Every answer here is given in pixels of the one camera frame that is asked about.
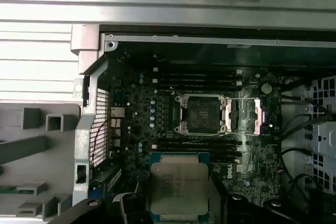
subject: metal frame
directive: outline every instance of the metal frame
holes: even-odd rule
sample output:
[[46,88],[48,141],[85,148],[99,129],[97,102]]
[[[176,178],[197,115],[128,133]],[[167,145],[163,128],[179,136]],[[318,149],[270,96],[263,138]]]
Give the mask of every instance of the metal frame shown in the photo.
[[334,0],[1,0],[0,20],[335,30]]
[[[87,107],[83,108],[82,117],[79,120],[75,131],[75,175],[74,175],[74,191],[72,204],[75,205],[81,200],[88,198],[89,179],[90,179],[90,133],[92,125],[97,115],[97,92],[98,78],[108,67],[108,62],[105,61],[93,74],[90,76],[89,87],[89,102]],[[85,181],[78,184],[78,169],[79,166],[85,167]]]

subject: mesh grille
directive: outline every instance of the mesh grille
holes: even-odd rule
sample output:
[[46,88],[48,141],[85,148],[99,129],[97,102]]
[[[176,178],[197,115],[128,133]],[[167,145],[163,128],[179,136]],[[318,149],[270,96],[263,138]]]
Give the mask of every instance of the mesh grille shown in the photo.
[[[324,104],[327,103],[325,100],[326,98],[335,98],[336,97],[336,80],[335,77],[330,79],[321,79],[317,80],[316,86],[313,90],[313,100],[315,103],[321,106],[325,106],[328,110],[331,111],[332,106],[335,104]],[[313,108],[313,118],[318,118],[322,115],[323,112],[317,109],[316,107]]]
[[314,180],[325,189],[330,189],[330,176],[322,170],[313,169],[313,178]]
[[90,130],[90,165],[97,166],[106,159],[109,115],[109,92],[97,89],[96,117]]

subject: gray plastic part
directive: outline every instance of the gray plastic part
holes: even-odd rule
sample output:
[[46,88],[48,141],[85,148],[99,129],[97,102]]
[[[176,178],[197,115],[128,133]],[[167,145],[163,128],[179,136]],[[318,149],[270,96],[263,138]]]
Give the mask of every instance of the gray plastic part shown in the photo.
[[41,203],[23,203],[18,208],[17,217],[36,217],[42,211]]
[[42,183],[42,184],[24,184],[23,186],[18,186],[18,190],[23,190],[23,191],[34,191],[34,195],[37,196],[40,193],[44,192],[47,190],[47,184]]
[[40,109],[23,108],[21,115],[21,129],[37,129],[41,125]]
[[71,131],[76,128],[77,120],[73,115],[47,114],[46,131]]
[[60,216],[63,212],[72,207],[72,195],[59,195],[57,196],[57,215]]
[[44,152],[47,148],[48,138],[45,136],[0,143],[0,165]]
[[[83,114],[75,130],[75,173],[72,204],[88,198],[90,177],[90,130],[96,117],[98,78],[107,70],[108,62],[105,61],[90,76],[90,96],[87,107],[83,108]],[[85,181],[77,183],[79,179],[78,167],[85,167]]]
[[57,206],[58,206],[58,201],[56,197],[51,197],[47,199],[43,204],[42,204],[42,219],[43,221],[46,221],[50,217],[54,217],[57,215]]

